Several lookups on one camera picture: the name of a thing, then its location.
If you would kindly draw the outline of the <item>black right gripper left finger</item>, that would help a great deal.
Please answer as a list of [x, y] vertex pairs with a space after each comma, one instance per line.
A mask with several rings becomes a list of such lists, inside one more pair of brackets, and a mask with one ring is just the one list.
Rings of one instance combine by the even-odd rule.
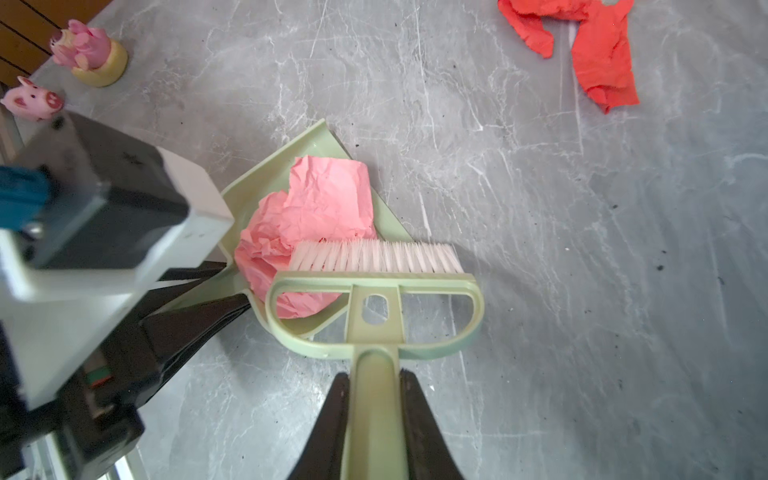
[[341, 478], [349, 393], [349, 375], [338, 373], [289, 480]]

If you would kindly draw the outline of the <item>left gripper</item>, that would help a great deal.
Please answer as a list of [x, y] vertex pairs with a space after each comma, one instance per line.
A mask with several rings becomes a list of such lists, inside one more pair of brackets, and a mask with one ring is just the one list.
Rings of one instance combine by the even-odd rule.
[[[203, 261], [194, 268], [170, 268], [160, 281], [214, 277], [225, 262]], [[251, 308], [245, 294], [203, 302], [149, 316], [141, 326], [160, 367], [162, 388], [210, 339]], [[145, 432], [132, 402], [96, 399], [97, 387], [76, 371], [55, 398], [34, 409], [27, 406], [9, 340], [1, 337], [1, 477], [26, 467], [22, 450], [52, 433], [71, 479], [96, 479], [129, 453]]]

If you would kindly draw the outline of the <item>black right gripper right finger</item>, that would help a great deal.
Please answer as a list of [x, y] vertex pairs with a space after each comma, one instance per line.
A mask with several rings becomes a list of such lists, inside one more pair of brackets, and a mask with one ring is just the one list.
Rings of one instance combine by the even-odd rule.
[[413, 372], [400, 371], [400, 391], [409, 478], [463, 479]]

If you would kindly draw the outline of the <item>green hand brush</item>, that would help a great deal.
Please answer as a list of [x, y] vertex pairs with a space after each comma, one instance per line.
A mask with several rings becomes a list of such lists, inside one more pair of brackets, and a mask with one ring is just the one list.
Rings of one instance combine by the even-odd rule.
[[[283, 326], [277, 301], [285, 293], [348, 295], [345, 339], [318, 343]], [[432, 343], [406, 340], [404, 295], [459, 295], [472, 302], [472, 316], [456, 335]], [[484, 317], [483, 294], [464, 271], [455, 248], [445, 243], [303, 241], [289, 267], [279, 272], [265, 297], [274, 337], [311, 358], [348, 360], [349, 411], [340, 479], [410, 479], [400, 391], [400, 362], [430, 360], [459, 352]]]

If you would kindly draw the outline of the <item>pink paper scrap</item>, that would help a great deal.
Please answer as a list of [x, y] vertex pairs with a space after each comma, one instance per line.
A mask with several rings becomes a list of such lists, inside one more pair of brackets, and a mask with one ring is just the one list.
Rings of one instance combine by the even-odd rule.
[[376, 236], [367, 166], [355, 160], [305, 156], [290, 170], [289, 189], [259, 202], [240, 233], [234, 260], [256, 298], [263, 301], [299, 242]]

